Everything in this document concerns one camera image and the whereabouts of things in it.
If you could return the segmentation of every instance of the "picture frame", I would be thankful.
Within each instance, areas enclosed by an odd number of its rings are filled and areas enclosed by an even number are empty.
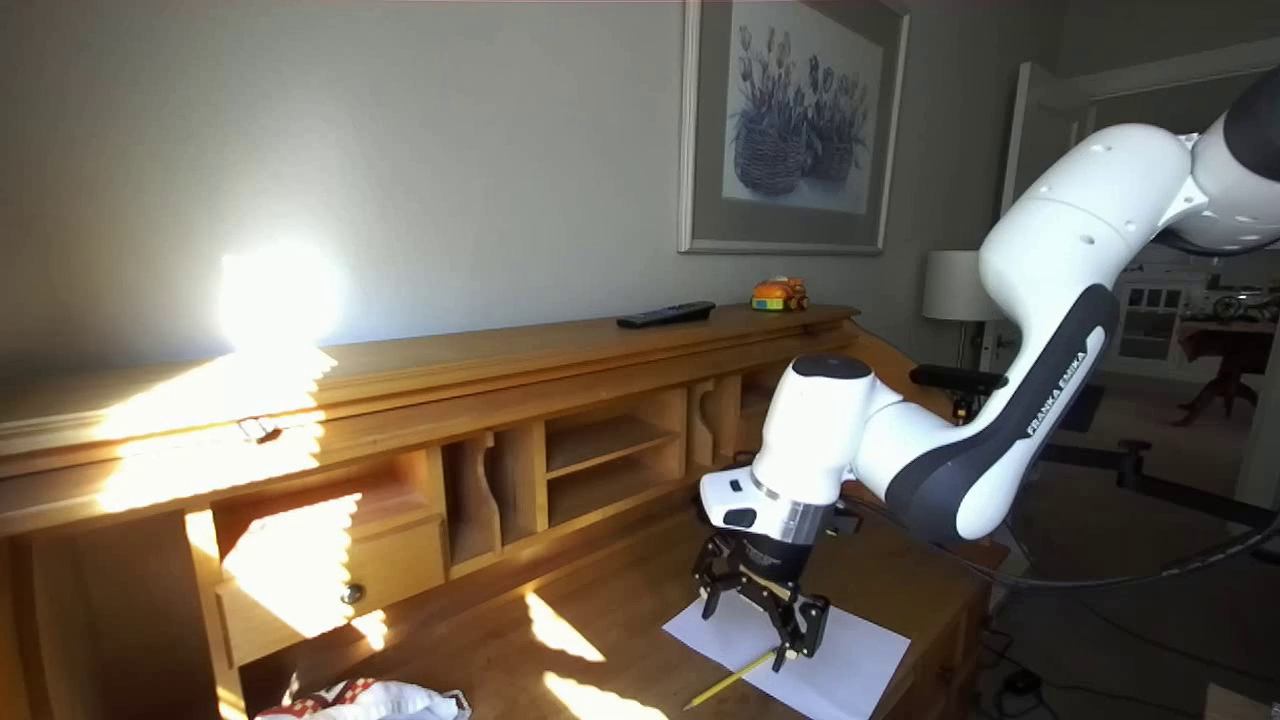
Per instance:
[[[884,253],[907,16],[685,0],[681,253]]]

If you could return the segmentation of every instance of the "floor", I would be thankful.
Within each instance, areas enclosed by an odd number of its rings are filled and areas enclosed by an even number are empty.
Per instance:
[[[1182,390],[1100,384],[1087,432],[1059,432],[1059,443],[1149,439],[1149,475],[1230,488],[1246,403],[1230,418],[1209,408],[1174,427]],[[1114,488],[1105,467],[1043,465],[1022,485],[1013,538],[1027,579],[996,609],[977,715],[1174,720],[1204,715],[1209,685],[1280,705],[1280,565],[1250,551],[1181,565],[1238,542],[1238,527]]]

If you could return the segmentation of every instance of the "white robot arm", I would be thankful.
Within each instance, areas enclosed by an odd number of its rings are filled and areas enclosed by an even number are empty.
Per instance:
[[[799,355],[761,456],[699,482],[708,523],[741,538],[746,574],[773,584],[799,577],[845,482],[928,543],[988,538],[1114,330],[1114,278],[1168,236],[1198,253],[1280,239],[1280,74],[1204,136],[1149,124],[1087,136],[998,216],[981,278],[1020,352],[972,425],[907,403],[857,362]]]

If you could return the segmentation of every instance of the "flower painting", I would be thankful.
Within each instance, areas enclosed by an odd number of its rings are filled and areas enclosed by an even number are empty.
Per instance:
[[[869,213],[878,43],[805,5],[732,5],[723,201]]]

